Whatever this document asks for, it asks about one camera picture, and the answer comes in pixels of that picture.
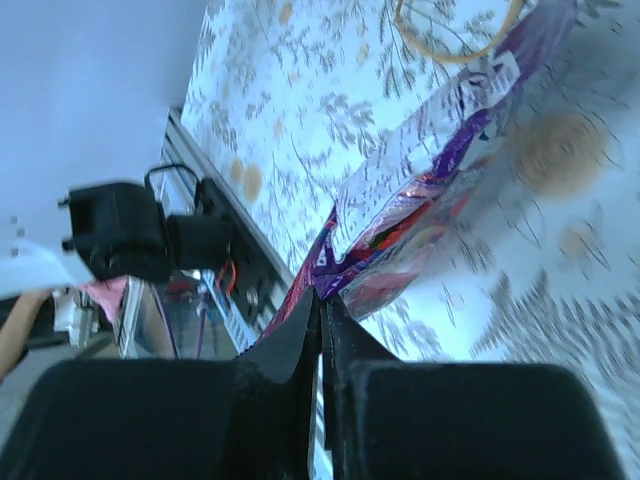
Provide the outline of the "red paper bag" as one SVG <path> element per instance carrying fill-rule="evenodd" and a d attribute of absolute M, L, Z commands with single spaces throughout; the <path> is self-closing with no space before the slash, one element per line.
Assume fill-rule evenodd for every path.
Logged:
<path fill-rule="evenodd" d="M 403 51 L 441 65 L 490 55 L 529 1 L 396 1 L 390 14 Z"/>

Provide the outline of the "colourful snack packet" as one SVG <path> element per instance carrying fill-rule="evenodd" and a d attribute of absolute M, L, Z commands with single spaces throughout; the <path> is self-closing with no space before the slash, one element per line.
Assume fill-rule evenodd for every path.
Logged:
<path fill-rule="evenodd" d="M 340 296 L 361 319 L 419 276 L 483 172 L 473 141 L 561 45 L 576 16 L 573 1 L 540 1 L 490 55 L 456 65 L 340 185 L 270 330 L 308 287 L 324 299 Z"/>

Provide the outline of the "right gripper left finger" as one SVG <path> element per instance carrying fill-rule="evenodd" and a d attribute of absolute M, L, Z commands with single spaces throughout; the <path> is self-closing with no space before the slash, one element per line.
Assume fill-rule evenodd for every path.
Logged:
<path fill-rule="evenodd" d="M 228 361 L 69 360 L 31 390 L 5 479 L 307 479 L 320 302 Z"/>

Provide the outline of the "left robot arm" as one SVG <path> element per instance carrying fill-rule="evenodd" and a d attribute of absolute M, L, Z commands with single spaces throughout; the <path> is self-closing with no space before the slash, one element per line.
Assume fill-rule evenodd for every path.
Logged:
<path fill-rule="evenodd" d="M 164 212 L 150 187 L 115 182 L 72 190 L 55 206 L 1 216 L 1 295 L 176 270 L 215 270 L 237 235 L 228 214 Z"/>

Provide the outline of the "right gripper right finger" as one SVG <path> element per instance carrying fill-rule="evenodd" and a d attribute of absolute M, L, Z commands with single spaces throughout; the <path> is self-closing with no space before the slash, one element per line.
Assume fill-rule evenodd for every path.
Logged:
<path fill-rule="evenodd" d="M 620 479 L 595 403 L 550 364 L 404 362 L 323 305 L 326 445 L 338 479 Z"/>

